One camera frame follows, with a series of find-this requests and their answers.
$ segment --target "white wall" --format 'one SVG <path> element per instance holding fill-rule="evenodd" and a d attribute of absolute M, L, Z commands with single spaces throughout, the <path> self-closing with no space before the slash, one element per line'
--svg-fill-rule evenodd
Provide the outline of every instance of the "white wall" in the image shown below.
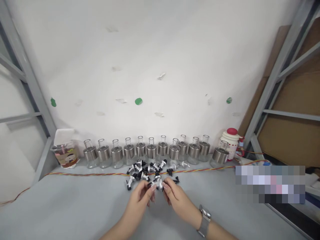
<path fill-rule="evenodd" d="M 10 58 L 1 37 L 0 52 Z M 0 65 L 0 118 L 32 112 L 19 81 Z M 0 202 L 31 186 L 45 141 L 36 118 L 0 123 Z"/>
<path fill-rule="evenodd" d="M 58 128 L 79 140 L 208 134 L 215 144 L 239 127 L 300 1 L 7 2 Z"/>

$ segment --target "finger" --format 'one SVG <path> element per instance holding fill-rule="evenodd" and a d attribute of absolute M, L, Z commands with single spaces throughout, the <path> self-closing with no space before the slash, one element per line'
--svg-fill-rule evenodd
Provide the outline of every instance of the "finger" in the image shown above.
<path fill-rule="evenodd" d="M 156 203 L 156 196 L 154 193 L 152 194 L 150 200 L 151 200 L 151 202 Z"/>
<path fill-rule="evenodd" d="M 168 184 L 164 183 L 164 182 L 162 183 L 162 185 L 163 185 L 164 191 L 166 192 L 170 202 L 174 203 L 175 201 L 177 201 L 177 199 L 174 196 L 174 193 L 173 193 L 171 187 Z"/>
<path fill-rule="evenodd" d="M 176 183 L 169 177 L 167 177 L 164 180 L 164 182 L 169 185 L 169 187 L 172 189 L 173 194 L 175 195 L 176 199 L 178 199 L 177 197 L 178 197 L 178 193 L 179 193 L 179 188 L 176 185 Z"/>
<path fill-rule="evenodd" d="M 141 193 L 140 193 L 140 196 L 139 196 L 139 201 L 143 198 L 143 196 L 146 194 L 146 191 L 147 191 L 147 189 L 146 188 L 143 188 L 142 190 L 141 190 Z"/>
<path fill-rule="evenodd" d="M 143 198 L 141 199 L 140 202 L 147 204 L 151 198 L 151 196 L 153 195 L 154 191 L 156 190 L 157 185 L 154 184 L 151 188 L 149 188 L 146 191 L 146 194 L 143 196 Z"/>
<path fill-rule="evenodd" d="M 166 191 L 163 192 L 163 195 L 164 195 L 164 198 L 166 199 L 168 205 L 171 206 L 171 202 L 170 202 L 170 199 L 168 198 L 168 196 L 166 194 Z"/>
<path fill-rule="evenodd" d="M 169 198 L 168 198 L 168 195 L 166 194 L 166 191 L 163 192 L 163 196 L 166 202 L 169 204 Z"/>
<path fill-rule="evenodd" d="M 148 186 L 148 182 L 145 180 L 140 181 L 140 183 L 137 185 L 137 187 L 132 192 L 133 195 L 140 197 L 140 194 L 144 188 Z"/>

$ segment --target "white table surface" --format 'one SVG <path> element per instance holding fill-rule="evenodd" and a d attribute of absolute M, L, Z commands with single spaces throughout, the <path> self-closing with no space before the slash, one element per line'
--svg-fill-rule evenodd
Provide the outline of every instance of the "white table surface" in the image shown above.
<path fill-rule="evenodd" d="M 87 169 L 80 162 L 68 173 L 125 173 L 128 167 Z M 210 168 L 202 163 L 195 169 Z M 234 169 L 174 174 L 192 202 L 204 205 L 212 218 L 239 239 L 305 239 L 265 204 L 236 200 Z M 97 240 L 121 217 L 131 191 L 124 176 L 49 175 L 0 210 L 1 240 Z M 131 239 L 201 239 L 168 206 L 161 192 L 151 203 Z"/>

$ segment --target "red and white bottle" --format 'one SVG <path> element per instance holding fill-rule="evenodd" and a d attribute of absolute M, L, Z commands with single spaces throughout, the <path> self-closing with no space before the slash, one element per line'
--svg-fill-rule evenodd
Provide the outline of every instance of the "red and white bottle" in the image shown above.
<path fill-rule="evenodd" d="M 223 132 L 222 137 L 220 138 L 220 142 L 226 141 L 229 143 L 229 146 L 227 148 L 227 151 L 229 152 L 229 155 L 227 157 L 228 162 L 231 162 L 234 158 L 239 144 L 239 138 L 240 135 L 238 134 L 238 131 L 235 128 L 228 128 L 227 131 Z"/>

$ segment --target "woman's left hand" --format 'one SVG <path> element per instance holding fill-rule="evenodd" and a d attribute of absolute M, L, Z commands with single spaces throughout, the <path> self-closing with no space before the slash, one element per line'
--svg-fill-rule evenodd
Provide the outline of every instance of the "woman's left hand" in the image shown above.
<path fill-rule="evenodd" d="M 133 190 L 126 210 L 124 211 L 124 214 L 122 215 L 122 218 L 120 220 L 124 223 L 131 234 L 134 233 L 134 231 L 140 224 L 144 212 L 146 211 L 146 207 L 150 206 L 149 200 L 155 202 L 155 189 L 155 184 L 153 184 L 153 186 L 148 189 L 148 182 L 141 181 Z"/>

